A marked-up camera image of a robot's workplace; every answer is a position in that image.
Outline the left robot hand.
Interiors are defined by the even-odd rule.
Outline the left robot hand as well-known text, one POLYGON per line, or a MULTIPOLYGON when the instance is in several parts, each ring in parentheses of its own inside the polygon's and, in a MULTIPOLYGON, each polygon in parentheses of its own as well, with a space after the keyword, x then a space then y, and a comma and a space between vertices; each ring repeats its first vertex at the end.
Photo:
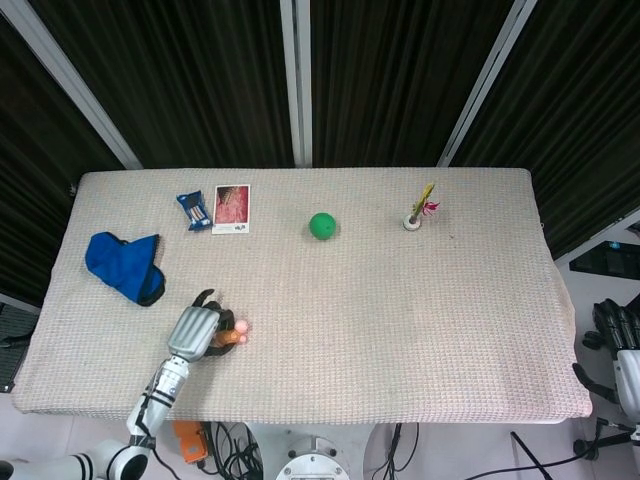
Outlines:
POLYGON ((196 362, 203 357, 221 357, 234 348, 235 345, 223 348, 214 346, 215 334, 230 329, 236 322, 231 310, 224 309, 215 300, 209 300, 214 293, 214 289, 203 290, 183 311, 167 341, 171 355, 196 362))

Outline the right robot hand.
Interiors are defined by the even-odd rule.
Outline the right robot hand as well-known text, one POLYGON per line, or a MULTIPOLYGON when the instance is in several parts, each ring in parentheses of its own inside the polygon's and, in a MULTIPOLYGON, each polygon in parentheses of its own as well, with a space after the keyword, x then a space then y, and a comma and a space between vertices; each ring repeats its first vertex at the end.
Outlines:
POLYGON ((582 344, 607 350, 615 386, 595 382, 578 363, 572 365, 573 371, 589 392, 618 405, 629 420, 640 425, 640 315, 607 298, 594 304, 592 319, 596 330, 586 332, 582 344))

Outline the orange and pink turtle toy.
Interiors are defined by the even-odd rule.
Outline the orange and pink turtle toy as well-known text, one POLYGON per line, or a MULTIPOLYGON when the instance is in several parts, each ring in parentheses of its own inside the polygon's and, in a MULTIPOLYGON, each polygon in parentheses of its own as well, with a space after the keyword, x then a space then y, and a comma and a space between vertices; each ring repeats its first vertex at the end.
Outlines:
POLYGON ((217 348, 244 344, 247 341, 249 324, 245 320, 236 321, 230 329, 221 330, 214 336, 214 346, 217 348))

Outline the round grey robot base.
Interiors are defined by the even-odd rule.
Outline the round grey robot base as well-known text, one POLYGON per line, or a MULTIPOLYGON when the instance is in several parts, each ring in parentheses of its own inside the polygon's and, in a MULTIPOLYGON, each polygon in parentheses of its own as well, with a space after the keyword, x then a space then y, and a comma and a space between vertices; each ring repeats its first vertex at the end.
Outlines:
POLYGON ((275 480, 351 480, 330 440, 308 436, 289 446, 275 480))

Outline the blue cloth pouch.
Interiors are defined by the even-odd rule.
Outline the blue cloth pouch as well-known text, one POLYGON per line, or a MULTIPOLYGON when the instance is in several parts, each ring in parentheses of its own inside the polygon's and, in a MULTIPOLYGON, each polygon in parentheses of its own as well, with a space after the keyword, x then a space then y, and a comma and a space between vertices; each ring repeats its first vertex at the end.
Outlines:
POLYGON ((165 293, 165 276, 155 265, 159 235, 134 241, 110 232, 94 234, 85 253, 90 273, 133 303, 149 307, 165 293))

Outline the black equipment with blue light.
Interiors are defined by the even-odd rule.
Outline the black equipment with blue light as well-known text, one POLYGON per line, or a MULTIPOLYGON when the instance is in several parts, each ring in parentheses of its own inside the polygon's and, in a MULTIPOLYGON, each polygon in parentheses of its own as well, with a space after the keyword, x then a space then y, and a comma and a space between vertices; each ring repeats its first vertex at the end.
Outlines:
POLYGON ((571 271, 640 280, 640 245, 604 241, 569 262, 571 271))

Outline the orange device under table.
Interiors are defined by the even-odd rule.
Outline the orange device under table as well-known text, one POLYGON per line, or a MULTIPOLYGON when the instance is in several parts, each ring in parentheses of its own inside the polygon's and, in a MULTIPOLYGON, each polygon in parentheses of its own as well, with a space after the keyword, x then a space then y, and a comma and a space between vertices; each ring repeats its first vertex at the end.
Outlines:
POLYGON ((203 461, 208 456, 204 427, 198 421, 176 420, 173 430, 179 440, 180 451, 187 464, 203 461))

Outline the blue snack packet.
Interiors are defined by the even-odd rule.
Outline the blue snack packet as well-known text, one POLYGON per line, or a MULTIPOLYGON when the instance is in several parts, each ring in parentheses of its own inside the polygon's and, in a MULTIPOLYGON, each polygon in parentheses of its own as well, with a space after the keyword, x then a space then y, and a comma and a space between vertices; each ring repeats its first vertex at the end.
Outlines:
POLYGON ((176 200, 189 220, 189 231, 200 231, 212 226, 212 221, 206 211, 203 195, 200 190, 177 195, 176 200))

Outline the red picture card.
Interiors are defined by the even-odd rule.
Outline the red picture card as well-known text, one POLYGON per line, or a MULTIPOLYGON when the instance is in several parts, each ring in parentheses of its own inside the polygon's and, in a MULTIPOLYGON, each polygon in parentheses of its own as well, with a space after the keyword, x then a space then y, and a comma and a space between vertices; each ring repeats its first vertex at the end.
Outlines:
POLYGON ((250 194, 248 184, 217 185, 214 195, 213 235, 250 232, 250 194))

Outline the beige woven tablecloth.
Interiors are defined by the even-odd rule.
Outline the beige woven tablecloth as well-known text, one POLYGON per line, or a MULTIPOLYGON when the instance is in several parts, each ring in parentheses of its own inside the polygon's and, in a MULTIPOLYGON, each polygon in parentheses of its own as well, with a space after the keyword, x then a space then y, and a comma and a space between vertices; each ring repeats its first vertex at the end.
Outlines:
POLYGON ((81 179, 12 394, 26 413, 127 417, 205 289, 248 342, 190 370, 175 418, 556 423, 592 411, 575 313, 531 175, 507 168, 162 169, 81 179), (403 219, 434 183, 432 215, 403 219), (217 185, 248 184, 250 232, 213 235, 217 185), (176 200, 200 190, 212 226, 176 200), (311 217, 337 223, 328 240, 311 217), (90 273, 94 234, 159 235, 165 293, 139 306, 90 273))

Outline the green ball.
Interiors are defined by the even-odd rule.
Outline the green ball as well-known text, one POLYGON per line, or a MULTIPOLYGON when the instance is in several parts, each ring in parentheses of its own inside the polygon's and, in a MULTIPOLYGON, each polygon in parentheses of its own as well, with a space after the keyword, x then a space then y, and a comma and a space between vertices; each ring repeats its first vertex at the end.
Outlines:
POLYGON ((317 240, 328 240, 336 232, 337 223, 332 215, 326 212, 314 214, 309 221, 309 231, 317 240))

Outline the yellow and pink artificial flower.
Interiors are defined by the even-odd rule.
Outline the yellow and pink artificial flower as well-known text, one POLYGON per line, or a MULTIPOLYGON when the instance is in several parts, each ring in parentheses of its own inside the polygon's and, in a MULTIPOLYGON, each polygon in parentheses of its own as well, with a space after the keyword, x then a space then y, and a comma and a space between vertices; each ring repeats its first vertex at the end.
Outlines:
POLYGON ((431 195, 434 191, 434 188, 434 183, 428 183, 425 186, 411 213, 411 217, 414 220, 417 220, 418 217, 424 215, 432 215, 439 208, 440 203, 431 200, 431 195))

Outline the black curtain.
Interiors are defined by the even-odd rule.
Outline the black curtain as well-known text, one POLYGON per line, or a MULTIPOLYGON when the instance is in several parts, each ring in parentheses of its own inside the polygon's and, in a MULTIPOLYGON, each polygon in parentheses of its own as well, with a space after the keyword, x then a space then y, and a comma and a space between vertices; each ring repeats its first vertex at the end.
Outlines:
MULTIPOLYGON (((143 168, 294 166, 279 0, 28 1, 143 168)), ((313 166, 434 166, 512 1, 310 0, 313 166)), ((528 170, 554 256, 640 212, 640 0, 539 0, 450 166, 528 170)), ((0 13, 0 295, 123 169, 0 13)))

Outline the white frame post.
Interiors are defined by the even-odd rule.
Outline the white frame post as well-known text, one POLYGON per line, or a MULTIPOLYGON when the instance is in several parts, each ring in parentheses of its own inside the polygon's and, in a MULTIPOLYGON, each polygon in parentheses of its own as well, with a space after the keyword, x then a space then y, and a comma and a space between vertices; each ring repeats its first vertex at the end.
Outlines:
POLYGON ((436 166, 451 165, 539 0, 513 0, 436 166))
POLYGON ((310 0, 279 0, 292 152, 296 168, 313 165, 310 0))
POLYGON ((121 165, 128 170, 143 169, 137 155, 29 1, 0 0, 0 13, 121 165))

